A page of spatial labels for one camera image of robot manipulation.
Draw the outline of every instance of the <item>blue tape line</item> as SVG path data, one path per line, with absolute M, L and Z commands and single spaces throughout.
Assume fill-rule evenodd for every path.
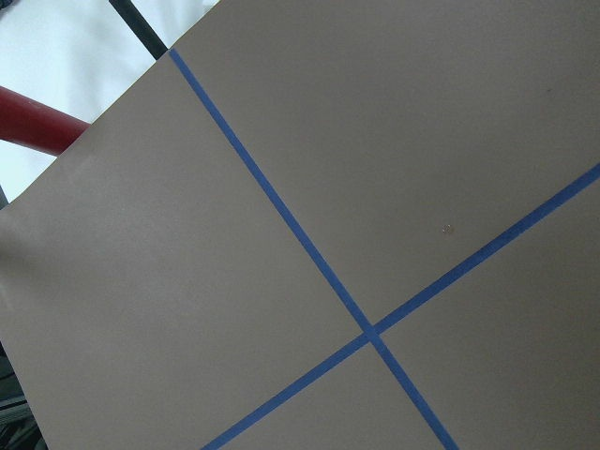
M 316 366 L 315 368 L 307 372 L 305 375 L 300 377 L 298 380 L 290 384 L 277 395 L 264 402 L 256 410 L 254 410 L 242 420 L 237 422 L 235 425 L 230 427 L 227 431 L 217 436 L 213 441 L 205 445 L 202 448 L 202 450 L 217 450 L 221 448 L 223 445 L 225 445 L 237 435 L 242 433 L 244 430 L 256 424 L 259 420 L 261 420 L 275 408 L 281 406 L 283 403 L 295 396 L 309 384 L 321 378 L 321 376 L 323 376 L 329 370 L 331 370 L 339 363 L 344 361 L 351 354 L 363 348 L 367 343 L 368 339 L 364 334 L 360 335 L 359 337 L 356 337 L 353 341 L 346 344 L 337 352 L 329 356 L 322 363 L 320 363 L 318 366 Z
M 310 240 L 306 232 L 293 216 L 292 211 L 290 211 L 288 206 L 283 202 L 283 200 L 281 200 L 269 180 L 266 178 L 266 176 L 264 176 L 263 171 L 261 171 L 246 147 L 237 138 L 232 128 L 220 113 L 215 103 L 213 103 L 212 99 L 208 96 L 208 94 L 206 94 L 206 91 L 204 91 L 203 87 L 200 85 L 183 58 L 175 49 L 171 49 L 169 51 L 169 55 L 181 71 L 187 83 L 200 99 L 200 102 L 204 105 L 204 108 L 206 108 L 213 120 L 217 123 L 217 126 L 221 129 L 227 140 L 230 142 L 237 155 L 242 159 L 244 164 L 246 164 L 247 169 L 261 186 L 266 196 L 275 206 L 292 233 L 296 236 L 296 239 L 298 239 L 310 259 L 315 263 L 319 271 L 335 291 L 344 307 L 346 307 L 346 309 L 350 312 L 385 364 L 400 382 L 400 385 L 405 389 L 405 392 L 408 394 L 412 403 L 416 406 L 421 415 L 423 415 L 433 432 L 442 442 L 443 446 L 447 450 L 458 449 L 457 445 L 450 437 L 450 434 L 443 427 L 442 422 L 440 422 L 431 408 L 429 408 L 423 397 L 418 393 L 414 387 L 414 384 L 409 380 L 406 372 L 404 372 L 399 362 L 383 342 L 382 338 L 377 334 L 373 325 L 368 321 L 365 313 L 356 304 L 346 287 L 339 280 L 338 276 L 327 263 L 321 252 L 319 252 L 319 250 Z
M 407 301 L 404 305 L 398 307 L 390 314 L 385 316 L 383 319 L 381 319 L 379 322 L 377 322 L 375 324 L 375 329 L 377 333 L 383 333 L 384 331 L 386 331 L 387 329 L 404 319 L 410 313 L 415 311 L 417 308 L 424 305 L 432 297 L 446 289 L 457 279 L 461 278 L 462 276 L 473 270 L 474 267 L 476 267 L 477 265 L 485 261 L 487 258 L 489 258 L 491 255 L 496 253 L 498 250 L 515 240 L 522 233 L 525 233 L 533 225 L 545 218 L 556 208 L 565 204 L 570 199 L 575 197 L 577 194 L 579 194 L 579 192 L 581 192 L 591 183 L 596 181 L 598 178 L 600 178 L 600 164 L 596 164 L 595 166 L 593 166 L 569 186 L 559 191 L 551 199 L 542 203 L 540 206 L 531 211 L 530 214 L 522 218 L 520 221 L 515 223 L 505 232 L 498 235 L 496 238 L 492 239 L 489 243 L 481 247 L 473 255 L 461 262 L 459 265 L 455 266 L 445 275 L 439 277 L 437 280 L 435 280 L 433 283 L 427 286 L 423 291 L 421 291 L 409 301 Z

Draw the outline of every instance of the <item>blue painter's tape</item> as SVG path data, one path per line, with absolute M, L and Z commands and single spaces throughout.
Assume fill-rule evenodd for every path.
M 587 172 L 582 174 L 577 180 L 559 191 L 551 199 L 542 203 L 540 206 L 531 211 L 530 214 L 522 218 L 519 222 L 515 223 L 509 229 L 496 238 L 491 240 L 485 246 L 477 250 L 469 258 L 461 262 L 459 265 L 454 267 L 452 270 L 447 272 L 445 275 L 439 277 L 423 291 L 415 295 L 409 301 L 402 306 L 398 307 L 390 314 L 385 316 L 379 322 L 375 324 L 377 333 L 383 333 L 385 330 L 394 326 L 396 323 L 404 319 L 410 313 L 415 311 L 417 308 L 424 305 L 432 297 L 446 289 L 456 280 L 470 272 L 477 265 L 485 261 L 487 258 L 492 256 L 498 250 L 517 239 L 522 233 L 525 233 L 537 222 L 545 218 L 548 214 L 554 211 L 559 206 L 565 204 L 579 192 L 588 187 L 591 183 L 600 178 L 600 164 L 596 164 Z
M 448 431 L 446 431 L 445 427 L 442 425 L 442 422 L 440 422 L 440 419 L 438 419 L 433 410 L 429 407 L 428 403 L 417 390 L 416 386 L 404 371 L 398 360 L 383 343 L 383 340 L 379 338 L 378 341 L 373 342 L 373 346 L 377 350 L 377 353 L 380 355 L 382 360 L 394 374 L 397 382 L 400 383 L 402 389 L 404 389 L 406 394 L 409 396 L 414 406 L 416 406 L 416 409 L 419 410 L 431 430 L 438 437 L 443 445 L 443 448 L 446 450 L 458 450 L 457 444 L 454 442 Z
M 175 49 L 169 51 L 172 60 L 179 67 L 181 73 L 186 78 L 187 82 L 194 90 L 208 113 L 213 117 L 218 127 L 221 129 L 227 140 L 232 145 L 237 155 L 246 164 L 247 169 L 250 171 L 254 179 L 261 186 L 262 190 L 269 198 L 271 203 L 275 206 L 285 223 L 288 225 L 292 233 L 296 236 L 302 247 L 307 252 L 308 256 L 317 265 L 317 268 L 321 271 L 322 275 L 329 282 L 333 290 L 336 292 L 343 305 L 348 309 L 354 319 L 358 322 L 360 327 L 365 331 L 366 328 L 372 326 L 363 311 L 356 305 L 356 302 L 350 296 L 350 293 L 346 290 L 345 286 L 339 280 L 336 273 L 327 263 L 323 255 L 312 243 L 306 232 L 300 226 L 296 218 L 293 216 L 292 211 L 288 206 L 281 200 L 279 194 L 275 191 L 275 188 L 271 185 L 269 180 L 264 176 L 263 171 L 254 161 L 246 147 L 240 142 L 232 128 L 229 126 L 223 115 L 218 110 L 217 106 L 213 103 L 213 100 L 206 94 L 204 88 L 200 85 L 192 71 L 186 65 L 185 61 L 181 58 L 179 53 Z
M 364 347 L 367 343 L 368 339 L 364 334 L 360 335 L 359 337 L 356 337 L 350 343 L 346 344 L 337 352 L 329 356 L 322 363 L 320 363 L 318 366 L 316 366 L 315 368 L 307 372 L 305 375 L 300 377 L 298 380 L 290 384 L 277 395 L 264 402 L 256 410 L 248 414 L 246 417 L 244 417 L 238 423 L 233 425 L 227 431 L 217 436 L 213 441 L 205 445 L 202 448 L 202 450 L 217 450 L 221 448 L 223 445 L 225 445 L 237 435 L 242 433 L 244 430 L 256 424 L 259 420 L 261 420 L 275 408 L 277 408 L 278 406 L 282 405 L 290 398 L 295 396 L 309 384 L 321 378 L 321 376 L 323 376 L 329 370 L 331 370 L 343 360 L 348 358 L 351 354 Z
M 426 419 L 427 423 L 433 429 L 433 432 L 436 434 L 436 436 L 438 436 L 443 446 L 447 450 L 458 449 L 457 445 L 450 437 L 450 434 L 446 431 L 440 420 L 429 408 L 423 397 L 418 393 L 414 384 L 409 380 L 406 372 L 404 372 L 399 362 L 396 360 L 394 355 L 390 352 L 390 350 L 383 342 L 382 338 L 377 334 L 373 325 L 368 321 L 365 313 L 356 304 L 356 302 L 351 297 L 346 287 L 339 280 L 338 276 L 333 271 L 331 266 L 327 263 L 323 255 L 319 252 L 319 250 L 315 247 L 315 245 L 310 240 L 306 232 L 302 229 L 296 218 L 293 216 L 292 211 L 290 211 L 290 209 L 283 202 L 283 200 L 281 200 L 281 198 L 279 197 L 269 180 L 266 178 L 266 176 L 264 176 L 263 171 L 261 171 L 261 169 L 256 164 L 252 156 L 249 154 L 246 147 L 237 138 L 232 128 L 229 126 L 229 124 L 227 123 L 223 115 L 220 113 L 217 106 L 208 96 L 208 94 L 206 94 L 206 91 L 204 91 L 203 87 L 200 85 L 200 83 L 198 82 L 192 71 L 189 69 L 188 65 L 185 63 L 183 58 L 175 49 L 171 49 L 169 51 L 169 55 L 181 71 L 187 83 L 190 85 L 192 90 L 200 99 L 201 103 L 204 105 L 204 108 L 208 111 L 208 113 L 212 116 L 213 120 L 217 123 L 217 126 L 221 129 L 227 140 L 230 142 L 237 155 L 242 159 L 244 164 L 246 164 L 247 169 L 250 171 L 257 183 L 261 186 L 268 199 L 275 206 L 285 223 L 288 225 L 292 233 L 296 236 L 302 247 L 307 252 L 308 256 L 312 259 L 312 261 L 321 271 L 322 275 L 325 277 L 329 285 L 336 292 L 342 304 L 346 307 L 346 309 L 348 309 L 352 317 L 356 320 L 360 328 L 363 330 L 365 336 L 371 342 L 371 344 L 378 352 L 380 357 L 383 359 L 385 364 L 388 366 L 388 368 L 392 371 L 400 385 L 405 389 L 412 403 L 416 406 L 418 411 Z M 238 427 L 241 429 L 239 429 L 238 431 L 238 428 L 235 428 L 233 435 L 239 434 L 250 425 L 251 423 L 249 423 L 249 425 L 247 426 L 238 424 Z M 226 441 L 222 441 L 221 443 L 217 442 L 212 447 L 204 448 L 217 449 L 225 442 Z

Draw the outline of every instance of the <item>gray panel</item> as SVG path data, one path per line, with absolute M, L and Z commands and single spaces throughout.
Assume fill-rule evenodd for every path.
M 600 184 L 383 335 L 461 449 L 600 448 Z
M 0 338 L 60 449 L 197 449 L 358 328 L 167 57 L 0 212 Z
M 225 450 L 442 448 L 370 347 L 335 367 Z
M 373 321 L 598 160 L 596 0 L 224 0 L 175 47 Z

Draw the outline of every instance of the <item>red pole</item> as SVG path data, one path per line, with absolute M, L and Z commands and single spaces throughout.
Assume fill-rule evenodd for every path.
M 89 127 L 64 112 L 0 86 L 0 139 L 58 156 Z

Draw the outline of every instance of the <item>white background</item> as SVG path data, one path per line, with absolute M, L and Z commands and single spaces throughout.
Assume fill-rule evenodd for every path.
M 218 0 L 135 0 L 168 47 Z M 154 59 L 108 0 L 14 0 L 0 10 L 0 85 L 94 122 Z M 0 186 L 19 196 L 54 157 L 0 141 Z

